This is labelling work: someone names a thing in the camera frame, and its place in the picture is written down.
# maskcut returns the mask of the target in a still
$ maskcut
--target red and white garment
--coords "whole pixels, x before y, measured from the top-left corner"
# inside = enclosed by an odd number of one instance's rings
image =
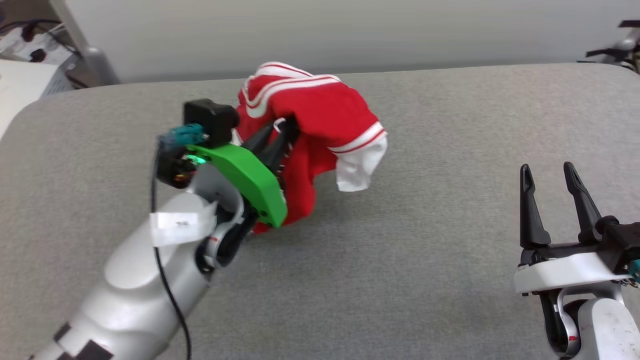
[[[387,132],[362,96],[337,76],[312,75],[269,62],[244,82],[238,99],[236,143],[274,119],[294,115],[298,121],[301,134],[282,174],[289,208],[285,224],[311,214],[316,201],[313,180],[318,174],[335,169],[343,192],[369,187],[371,174],[387,150]]]

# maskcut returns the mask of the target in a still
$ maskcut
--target gray wall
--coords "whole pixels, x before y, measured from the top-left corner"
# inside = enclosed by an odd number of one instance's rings
[[[264,61],[327,72],[575,61],[640,18],[637,0],[51,1],[124,83],[245,76]]]

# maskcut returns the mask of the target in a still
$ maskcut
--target gray fabric surface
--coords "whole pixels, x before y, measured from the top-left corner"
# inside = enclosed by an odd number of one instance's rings
[[[608,65],[349,74],[389,133],[372,188],[317,181],[314,214],[244,246],[191,315],[194,359],[552,359],[513,292],[518,170],[554,241],[578,222],[563,161],[604,214],[640,220],[640,78]],[[112,86],[26,108],[0,142],[0,354],[73,314],[147,216],[154,137],[241,80]],[[162,189],[162,198],[171,191]],[[640,292],[625,291],[640,315]],[[179,334],[161,359],[182,359]]]

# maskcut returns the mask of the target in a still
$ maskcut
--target green bracket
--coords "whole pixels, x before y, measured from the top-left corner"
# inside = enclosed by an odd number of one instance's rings
[[[187,145],[187,150],[210,161],[258,211],[259,220],[280,227],[287,203],[276,176],[249,150],[233,144],[213,149]]]

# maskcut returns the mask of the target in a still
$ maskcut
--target green led light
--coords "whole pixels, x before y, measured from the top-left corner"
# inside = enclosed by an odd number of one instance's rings
[[[200,157],[195,156],[195,155],[187,155],[187,159],[189,159],[189,160],[191,160],[191,161],[193,161],[195,163],[198,163],[198,164],[204,164],[204,163],[207,162],[207,160],[204,160],[203,158],[200,158]]]

